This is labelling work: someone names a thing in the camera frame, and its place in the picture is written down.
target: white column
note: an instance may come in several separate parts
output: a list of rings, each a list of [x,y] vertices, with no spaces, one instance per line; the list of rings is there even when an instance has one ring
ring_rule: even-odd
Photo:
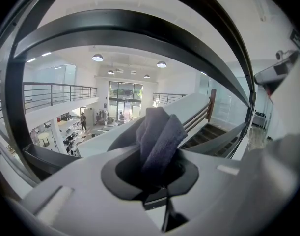
[[[58,150],[61,154],[68,154],[65,148],[65,145],[62,141],[62,136],[60,134],[57,118],[51,119],[51,128],[53,132],[54,139],[56,140],[56,144],[58,147]]]

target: gray cloth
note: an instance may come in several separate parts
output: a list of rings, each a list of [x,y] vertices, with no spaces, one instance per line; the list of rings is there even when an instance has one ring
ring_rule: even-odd
[[[159,183],[177,146],[187,137],[182,123],[162,107],[147,108],[144,122],[136,131],[140,145],[141,172],[152,183]]]

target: black curved frame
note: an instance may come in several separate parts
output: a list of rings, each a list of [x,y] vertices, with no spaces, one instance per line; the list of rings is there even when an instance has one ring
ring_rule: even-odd
[[[79,32],[79,29],[83,30],[83,27],[80,25],[72,25],[72,28],[64,28],[59,29],[61,30],[53,32],[49,39],[46,39],[46,36],[35,36],[35,33],[50,33],[44,29],[48,28],[48,25],[43,26],[40,29],[37,29],[41,19],[47,12],[47,10],[50,8],[50,6],[53,4],[55,0],[20,0],[16,4],[16,6],[13,8],[13,10],[9,13],[8,17],[2,24],[2,27],[0,29],[0,48],[3,44],[3,41],[9,36],[12,29],[14,28],[15,36],[13,39],[13,45],[8,53],[9,59],[6,66],[6,69],[2,71],[1,81],[3,81],[1,86],[1,92],[2,92],[2,109],[3,109],[3,116],[4,121],[7,127],[8,135],[10,140],[13,141],[13,147],[18,152],[18,155],[24,165],[31,170],[31,167],[34,167],[34,165],[27,160],[27,157],[24,156],[21,151],[27,151],[28,146],[32,144],[32,140],[29,136],[29,132],[26,126],[25,122],[25,113],[24,113],[24,106],[23,106],[23,71],[24,71],[24,64],[26,60],[28,59],[28,53],[26,51],[31,52],[37,52],[43,48],[43,50],[46,49],[45,43],[49,44],[51,41],[54,42],[56,39],[61,39],[64,36],[68,36],[68,34],[72,34],[73,36],[77,36],[78,40],[85,36],[85,34],[89,34],[90,36],[96,34],[96,28],[92,28],[89,30],[88,28],[86,31]],[[226,42],[229,44],[231,49],[233,50],[234,54],[236,55],[243,72],[245,74],[245,77],[248,82],[249,90],[250,90],[250,98],[249,100],[245,99],[245,96],[243,95],[243,90],[236,90],[238,86],[231,86],[231,90],[235,90],[233,93],[237,94],[242,101],[248,105],[248,112],[245,119],[245,127],[241,132],[240,135],[240,141],[245,136],[245,133],[247,131],[247,128],[250,123],[250,118],[253,112],[254,108],[254,82],[253,82],[253,74],[252,74],[252,68],[249,56],[247,54],[247,50],[245,48],[245,45],[243,43],[243,40],[234,25],[233,21],[230,19],[230,17],[227,15],[227,13],[224,11],[224,9],[220,6],[220,4],[216,0],[178,0],[187,6],[191,7],[193,10],[198,12],[201,16],[203,16],[211,25],[213,25],[218,32],[223,36],[223,38],[226,40]],[[70,15],[70,17],[66,16],[61,19],[55,20],[56,22],[62,22],[62,20],[70,19],[70,18],[79,18],[87,13],[100,13],[96,11],[89,11],[89,12],[82,12]],[[114,15],[120,16],[123,14],[127,14],[125,11],[116,11],[114,12]],[[160,21],[152,16],[144,15],[142,13],[128,13],[133,14],[134,17],[142,17],[145,21],[150,18],[156,23],[159,23]],[[157,40],[162,40],[162,36],[160,36],[160,32],[157,30],[154,35],[156,39],[152,39],[153,32],[148,31],[148,34],[151,35],[152,38],[149,38],[147,36],[141,35],[146,33],[146,25],[143,25],[143,32],[136,32],[136,27],[131,24],[125,25],[125,29],[116,29],[116,34],[121,36],[122,40],[130,37],[133,35],[133,37],[145,40],[147,39],[149,42],[157,43]],[[125,30],[129,27],[134,28],[132,32],[126,32]],[[198,43],[197,40],[191,35],[188,34],[186,31],[182,29],[178,29],[176,26],[172,25],[171,23],[164,22],[164,27],[166,30],[173,29],[175,32],[181,33],[181,38],[177,38],[177,36],[173,36],[172,43],[174,46],[174,51],[177,51],[182,54],[186,54],[186,60],[191,62],[195,62],[194,67],[197,68],[199,64],[208,64],[208,69],[210,74],[213,74],[214,78],[218,78],[220,81],[224,81],[226,85],[233,84],[234,79],[236,79],[234,76],[231,77],[229,73],[227,73],[225,70],[223,72],[223,69],[220,69],[220,67],[225,67],[223,62],[220,59],[217,59],[218,57],[214,56],[212,51],[208,50],[208,48],[200,42],[200,47],[203,47],[204,53],[198,53],[197,51],[194,51],[193,48],[190,48],[190,44],[192,43]],[[102,32],[103,34],[109,33],[109,31],[114,32],[114,29],[111,29],[110,25],[108,25],[107,29],[103,29],[99,32]],[[164,45],[161,46],[161,51],[164,49],[163,47],[170,47],[171,45],[169,43],[164,43]],[[205,58],[203,60],[198,60],[199,58],[203,58],[203,54],[209,53],[211,55],[211,60],[206,60]]]

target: ceiling light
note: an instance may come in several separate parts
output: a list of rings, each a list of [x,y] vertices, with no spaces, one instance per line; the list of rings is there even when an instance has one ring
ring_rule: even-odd
[[[47,55],[49,55],[49,54],[51,54],[51,53],[44,53],[44,54],[42,54],[42,56],[47,56]]]
[[[32,58],[32,59],[28,60],[27,62],[30,63],[30,62],[32,62],[34,60],[36,60],[36,58]]]
[[[158,62],[158,64],[156,66],[159,67],[159,68],[165,68],[165,67],[167,67],[167,65],[166,65],[166,63],[164,61]]]
[[[104,59],[103,59],[103,56],[100,55],[100,54],[95,54],[95,55],[92,57],[92,59],[93,59],[94,61],[103,61],[103,60],[104,60]]]

